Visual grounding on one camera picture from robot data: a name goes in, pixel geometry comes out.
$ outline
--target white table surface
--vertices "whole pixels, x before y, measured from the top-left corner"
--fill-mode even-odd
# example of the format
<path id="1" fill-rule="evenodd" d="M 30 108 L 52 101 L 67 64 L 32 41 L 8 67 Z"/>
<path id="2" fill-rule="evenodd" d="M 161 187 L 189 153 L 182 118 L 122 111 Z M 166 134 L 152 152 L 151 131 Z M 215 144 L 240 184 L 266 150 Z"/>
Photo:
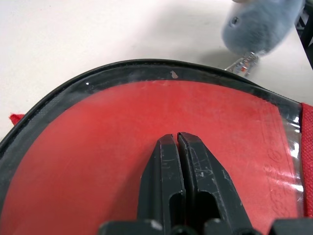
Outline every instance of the white table surface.
<path id="1" fill-rule="evenodd" d="M 162 58 L 226 68 L 231 0 L 0 0 L 0 140 L 65 81 L 112 62 Z M 313 71 L 295 28 L 250 78 L 313 105 Z"/>

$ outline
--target clear plastic item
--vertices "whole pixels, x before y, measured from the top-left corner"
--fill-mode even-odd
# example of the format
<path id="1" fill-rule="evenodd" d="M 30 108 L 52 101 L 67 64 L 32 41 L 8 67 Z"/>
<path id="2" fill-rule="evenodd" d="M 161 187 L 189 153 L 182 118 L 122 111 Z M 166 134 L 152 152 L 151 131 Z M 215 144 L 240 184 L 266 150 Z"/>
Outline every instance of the clear plastic item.
<path id="1" fill-rule="evenodd" d="M 300 111 L 239 76 L 184 62 L 86 72 L 0 143 L 0 234 L 96 234 L 103 222 L 136 219 L 156 141 L 178 132 L 201 138 L 266 234 L 277 218 L 303 216 Z"/>

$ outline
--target plush toy eye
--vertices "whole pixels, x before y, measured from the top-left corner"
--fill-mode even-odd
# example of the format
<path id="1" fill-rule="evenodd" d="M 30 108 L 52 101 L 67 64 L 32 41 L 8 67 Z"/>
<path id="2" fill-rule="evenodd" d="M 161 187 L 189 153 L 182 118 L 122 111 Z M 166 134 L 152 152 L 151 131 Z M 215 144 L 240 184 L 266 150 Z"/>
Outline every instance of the plush toy eye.
<path id="1" fill-rule="evenodd" d="M 239 18 L 237 16 L 235 16 L 233 19 L 231 19 L 230 21 L 230 26 L 235 27 L 239 24 Z"/>

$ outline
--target stuffed animal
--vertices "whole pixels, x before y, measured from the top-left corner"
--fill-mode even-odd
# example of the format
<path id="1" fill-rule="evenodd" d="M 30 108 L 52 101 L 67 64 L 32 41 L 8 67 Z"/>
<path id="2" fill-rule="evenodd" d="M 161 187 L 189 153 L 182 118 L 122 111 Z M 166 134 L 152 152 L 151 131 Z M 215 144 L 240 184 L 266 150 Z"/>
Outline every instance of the stuffed animal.
<path id="1" fill-rule="evenodd" d="M 294 26 L 304 0 L 234 0 L 242 7 L 227 21 L 222 38 L 238 55 L 264 55 L 273 50 Z"/>

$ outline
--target red fabric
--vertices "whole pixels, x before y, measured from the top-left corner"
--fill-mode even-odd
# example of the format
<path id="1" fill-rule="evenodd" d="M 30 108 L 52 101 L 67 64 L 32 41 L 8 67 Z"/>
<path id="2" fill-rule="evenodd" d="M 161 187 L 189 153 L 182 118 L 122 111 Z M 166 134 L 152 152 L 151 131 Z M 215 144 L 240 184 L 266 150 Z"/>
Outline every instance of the red fabric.
<path id="1" fill-rule="evenodd" d="M 23 117 L 25 114 L 11 114 L 9 117 L 13 125 L 16 125 Z"/>
<path id="2" fill-rule="evenodd" d="M 302 104 L 301 159 L 305 188 L 305 213 L 313 217 L 313 107 Z"/>
<path id="3" fill-rule="evenodd" d="M 99 91 L 49 123 L 11 181 L 0 234 L 96 234 L 105 221 L 136 219 L 156 141 L 179 131 L 199 136 L 225 167 L 256 229 L 298 217 L 276 106 L 212 84 L 150 81 Z"/>

